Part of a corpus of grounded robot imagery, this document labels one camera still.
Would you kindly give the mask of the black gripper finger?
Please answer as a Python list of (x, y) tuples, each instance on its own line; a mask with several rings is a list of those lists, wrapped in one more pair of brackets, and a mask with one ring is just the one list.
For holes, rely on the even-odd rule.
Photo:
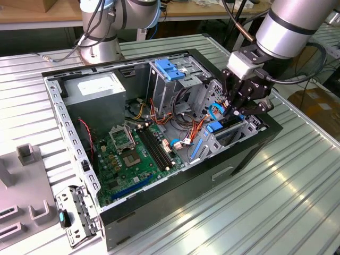
[(274, 109), (274, 104), (270, 100), (263, 100), (258, 103), (247, 101), (243, 106), (235, 111), (235, 115), (244, 119), (249, 115), (264, 114)]
[(224, 115), (232, 109), (233, 101), (241, 86), (241, 80), (229, 69), (222, 69), (222, 92), (228, 103)]

